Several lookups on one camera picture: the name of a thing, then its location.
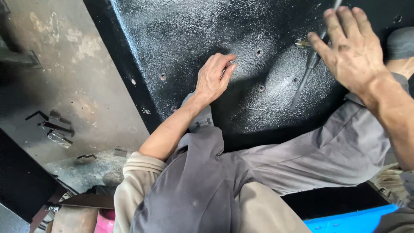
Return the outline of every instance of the drilled hole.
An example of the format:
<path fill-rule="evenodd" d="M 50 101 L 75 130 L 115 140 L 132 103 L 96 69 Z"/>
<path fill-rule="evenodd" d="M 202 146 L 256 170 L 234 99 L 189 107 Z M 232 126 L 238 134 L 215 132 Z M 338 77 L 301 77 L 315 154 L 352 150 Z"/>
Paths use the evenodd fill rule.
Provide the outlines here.
<path fill-rule="evenodd" d="M 294 84 L 297 84 L 300 80 L 301 80 L 300 78 L 295 77 L 295 78 L 293 79 L 293 83 L 294 83 Z"/>
<path fill-rule="evenodd" d="M 401 15 L 397 15 L 397 16 L 394 17 L 394 23 L 395 24 L 401 22 L 401 20 L 402 20 L 402 16 Z"/>
<path fill-rule="evenodd" d="M 263 50 L 262 49 L 258 49 L 256 52 L 256 56 L 260 57 L 263 54 Z"/>
<path fill-rule="evenodd" d="M 264 92 L 266 90 L 265 86 L 260 86 L 259 87 L 259 92 Z"/>

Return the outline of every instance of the hand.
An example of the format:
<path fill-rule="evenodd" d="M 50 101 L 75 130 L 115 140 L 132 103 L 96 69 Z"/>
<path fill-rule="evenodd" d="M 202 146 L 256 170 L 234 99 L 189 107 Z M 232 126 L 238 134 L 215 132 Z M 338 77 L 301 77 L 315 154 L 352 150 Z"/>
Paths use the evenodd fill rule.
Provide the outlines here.
<path fill-rule="evenodd" d="M 233 71 L 237 66 L 236 64 L 230 64 L 230 61 L 235 59 L 234 54 L 216 53 L 212 55 L 198 72 L 194 97 L 206 106 L 220 97 L 227 89 Z"/>
<path fill-rule="evenodd" d="M 351 12 L 342 6 L 337 14 L 342 27 L 333 9 L 324 14 L 332 48 L 315 32 L 309 33 L 308 39 L 338 82 L 360 96 L 372 81 L 392 76 L 383 63 L 380 40 L 365 12 L 357 7 Z"/>

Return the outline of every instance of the screw hole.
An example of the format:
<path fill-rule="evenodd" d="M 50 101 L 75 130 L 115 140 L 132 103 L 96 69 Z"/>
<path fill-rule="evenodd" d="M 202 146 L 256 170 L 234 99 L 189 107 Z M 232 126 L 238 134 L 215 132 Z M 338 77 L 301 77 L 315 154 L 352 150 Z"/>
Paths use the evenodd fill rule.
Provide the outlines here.
<path fill-rule="evenodd" d="M 259 87 L 259 92 L 264 92 L 266 90 L 266 87 L 265 86 L 260 86 Z"/>
<path fill-rule="evenodd" d="M 394 23 L 395 24 L 401 22 L 401 20 L 402 20 L 402 16 L 401 15 L 397 15 L 397 16 L 394 17 Z"/>
<path fill-rule="evenodd" d="M 256 52 L 256 56 L 260 57 L 263 54 L 263 50 L 262 49 L 258 49 Z"/>

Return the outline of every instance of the blue plastic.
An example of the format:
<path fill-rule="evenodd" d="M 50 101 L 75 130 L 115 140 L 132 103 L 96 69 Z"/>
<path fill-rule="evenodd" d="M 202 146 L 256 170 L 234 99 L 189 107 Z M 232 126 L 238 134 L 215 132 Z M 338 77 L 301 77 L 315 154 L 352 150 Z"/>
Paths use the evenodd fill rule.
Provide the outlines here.
<path fill-rule="evenodd" d="M 377 208 L 303 221 L 313 233 L 371 233 L 381 216 L 397 210 L 390 204 Z"/>

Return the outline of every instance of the concrete floor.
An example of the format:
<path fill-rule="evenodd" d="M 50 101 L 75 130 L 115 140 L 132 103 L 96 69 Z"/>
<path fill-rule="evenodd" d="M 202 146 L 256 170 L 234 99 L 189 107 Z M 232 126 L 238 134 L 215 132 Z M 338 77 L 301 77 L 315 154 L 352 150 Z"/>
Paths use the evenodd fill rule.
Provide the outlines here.
<path fill-rule="evenodd" d="M 19 68 L 7 77 L 0 87 L 0 127 L 41 165 L 117 147 L 137 150 L 148 131 L 83 1 L 6 3 L 14 42 L 33 50 L 43 69 Z M 74 144 L 68 149 L 25 121 L 52 109 L 72 122 Z"/>

